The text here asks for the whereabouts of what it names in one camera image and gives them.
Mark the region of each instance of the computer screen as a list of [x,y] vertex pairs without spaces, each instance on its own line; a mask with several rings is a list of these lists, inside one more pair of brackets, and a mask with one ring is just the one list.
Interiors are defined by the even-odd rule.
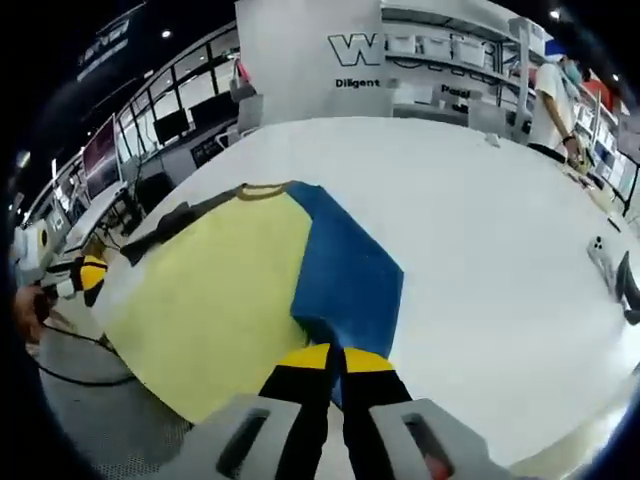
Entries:
[[170,113],[166,117],[159,118],[153,123],[158,141],[167,143],[173,137],[189,130],[189,121],[184,109]]
[[231,98],[231,92],[225,92],[191,107],[191,115],[196,128],[215,125],[237,117],[238,104]]
[[87,193],[93,199],[120,180],[113,117],[105,123],[82,152]]

